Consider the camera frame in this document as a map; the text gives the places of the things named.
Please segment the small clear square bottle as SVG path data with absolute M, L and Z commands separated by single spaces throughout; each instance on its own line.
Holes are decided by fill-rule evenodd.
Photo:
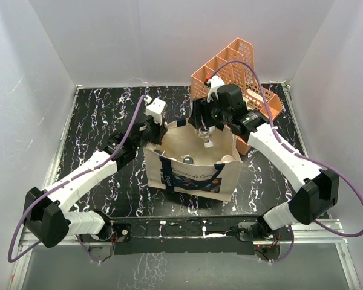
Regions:
M 163 155 L 163 151 L 162 150 L 159 150 L 159 149 L 156 149 L 154 150 L 155 153 L 159 154 L 159 155 Z

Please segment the cream canvas tote bag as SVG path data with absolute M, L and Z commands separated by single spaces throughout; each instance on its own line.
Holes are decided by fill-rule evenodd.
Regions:
M 243 162 L 236 150 L 236 136 L 227 128 L 216 129 L 214 146 L 205 148 L 187 119 L 169 123 L 161 145 L 149 143 L 144 149 L 146 176 L 151 188 L 169 193 L 187 193 L 219 201 L 230 201 L 237 186 Z M 159 155 L 154 150 L 163 151 Z M 189 155 L 194 164 L 185 164 L 182 156 Z M 216 162 L 231 155 L 231 163 Z

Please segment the large clear square bottle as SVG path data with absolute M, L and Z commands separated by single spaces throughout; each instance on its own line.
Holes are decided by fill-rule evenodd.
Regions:
M 182 156 L 181 159 L 182 159 L 183 163 L 185 163 L 185 164 L 194 164 L 194 160 L 189 155 Z

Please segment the beige pump bottle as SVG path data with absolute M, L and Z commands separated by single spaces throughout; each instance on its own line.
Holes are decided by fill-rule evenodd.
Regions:
M 235 161 L 235 158 L 231 155 L 225 155 L 224 157 L 221 158 L 221 160 L 217 161 L 217 164 L 221 164 L 221 163 L 231 163 Z

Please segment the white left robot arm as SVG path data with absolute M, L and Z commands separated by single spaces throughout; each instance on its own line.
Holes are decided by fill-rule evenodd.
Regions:
M 39 241 L 51 248 L 67 236 L 92 235 L 106 241 L 111 238 L 111 219 L 101 211 L 76 213 L 72 206 L 104 179 L 117 173 L 149 143 L 160 144 L 166 123 L 156 123 L 149 116 L 134 123 L 126 132 L 115 131 L 103 147 L 60 181 L 44 190 L 32 188 L 25 198 L 25 227 Z

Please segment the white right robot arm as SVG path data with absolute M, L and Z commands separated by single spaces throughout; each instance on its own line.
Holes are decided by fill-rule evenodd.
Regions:
M 337 174 L 298 157 L 294 147 L 280 137 L 260 111 L 247 108 L 236 84 L 225 84 L 213 77 L 205 86 L 209 88 L 208 95 L 193 102 L 188 121 L 203 139 L 204 146 L 212 148 L 215 130 L 227 126 L 234 135 L 262 153 L 296 190 L 290 201 L 258 217 L 256 228 L 263 239 L 273 239 L 282 227 L 311 224 L 336 205 Z

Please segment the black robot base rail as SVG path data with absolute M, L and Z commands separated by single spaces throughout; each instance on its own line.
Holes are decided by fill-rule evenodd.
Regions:
M 114 217 L 106 236 L 81 241 L 110 246 L 115 255 L 141 253 L 237 253 L 253 255 L 257 245 L 291 241 L 287 228 L 265 236 L 256 216 Z

